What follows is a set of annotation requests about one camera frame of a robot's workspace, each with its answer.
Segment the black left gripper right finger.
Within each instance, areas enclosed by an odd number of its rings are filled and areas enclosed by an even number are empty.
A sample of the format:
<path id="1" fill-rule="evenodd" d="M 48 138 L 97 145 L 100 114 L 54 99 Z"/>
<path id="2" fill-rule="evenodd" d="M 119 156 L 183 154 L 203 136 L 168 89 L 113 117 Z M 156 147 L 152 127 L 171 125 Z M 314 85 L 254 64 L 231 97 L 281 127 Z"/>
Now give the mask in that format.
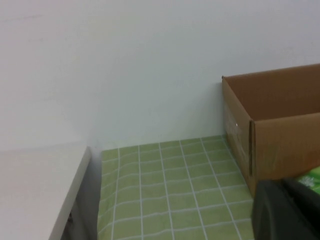
<path id="1" fill-rule="evenodd" d="M 320 195 L 293 178 L 284 178 L 282 185 L 293 204 L 299 210 L 301 219 L 313 233 L 320 239 Z"/>

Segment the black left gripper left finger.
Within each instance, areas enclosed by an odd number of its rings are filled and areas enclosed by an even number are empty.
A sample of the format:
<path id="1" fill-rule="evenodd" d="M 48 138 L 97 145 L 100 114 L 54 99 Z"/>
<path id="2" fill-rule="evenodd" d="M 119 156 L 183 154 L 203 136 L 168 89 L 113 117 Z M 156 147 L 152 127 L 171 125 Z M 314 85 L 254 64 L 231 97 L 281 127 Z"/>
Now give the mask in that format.
<path id="1" fill-rule="evenodd" d="M 256 240 L 304 240 L 307 237 L 304 216 L 278 181 L 263 180 L 257 184 L 251 224 Z"/>

